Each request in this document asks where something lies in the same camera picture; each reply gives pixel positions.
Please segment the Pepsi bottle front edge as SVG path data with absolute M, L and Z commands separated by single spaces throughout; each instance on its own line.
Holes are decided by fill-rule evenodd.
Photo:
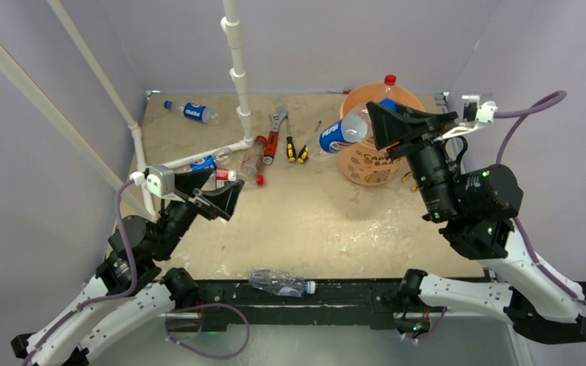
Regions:
M 373 137 L 372 117 L 366 103 L 358 103 L 349 113 L 311 139 L 320 153 L 335 154 Z

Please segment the orange plastic bin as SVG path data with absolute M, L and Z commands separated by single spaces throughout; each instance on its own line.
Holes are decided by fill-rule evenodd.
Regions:
M 345 116 L 358 103 L 383 100 L 383 82 L 384 80 L 353 89 L 341 105 L 340 116 Z M 396 85 L 396 91 L 395 102 L 419 111 L 424 110 L 420 100 L 408 90 Z M 346 178 L 363 186 L 378 186 L 389 182 L 400 171 L 403 162 L 402 159 L 392 161 L 386 158 L 383 152 L 375 149 L 372 138 L 343 149 L 337 157 L 338 167 Z

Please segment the clear bottle blue white cap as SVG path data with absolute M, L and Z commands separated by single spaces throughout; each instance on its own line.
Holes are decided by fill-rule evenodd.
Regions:
M 249 276 L 249 284 L 255 289 L 280 297 L 302 298 L 315 294 L 317 284 L 286 271 L 257 268 Z

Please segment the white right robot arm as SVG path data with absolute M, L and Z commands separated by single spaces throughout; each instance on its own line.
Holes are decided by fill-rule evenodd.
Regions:
M 426 221 L 462 257 L 500 277 L 495 284 L 457 281 L 410 269 L 395 299 L 404 310 L 420 306 L 461 309 L 508 323 L 534 342 L 586 342 L 586 282 L 558 273 L 519 231 L 523 191 L 515 174 L 496 163 L 464 173 L 445 150 L 456 113 L 431 114 L 393 101 L 369 102 L 375 147 L 404 158 L 427 210 Z

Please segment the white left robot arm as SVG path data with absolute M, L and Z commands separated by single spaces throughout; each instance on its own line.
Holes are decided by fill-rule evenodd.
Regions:
M 176 173 L 164 165 L 134 172 L 128 185 L 140 186 L 163 205 L 156 220 L 117 215 L 110 253 L 75 300 L 42 329 L 15 336 L 14 356 L 25 365 L 90 365 L 106 348 L 162 313 L 202 317 L 207 304 L 184 268 L 162 271 L 198 217 L 229 220 L 241 179 L 208 191 L 212 169 Z

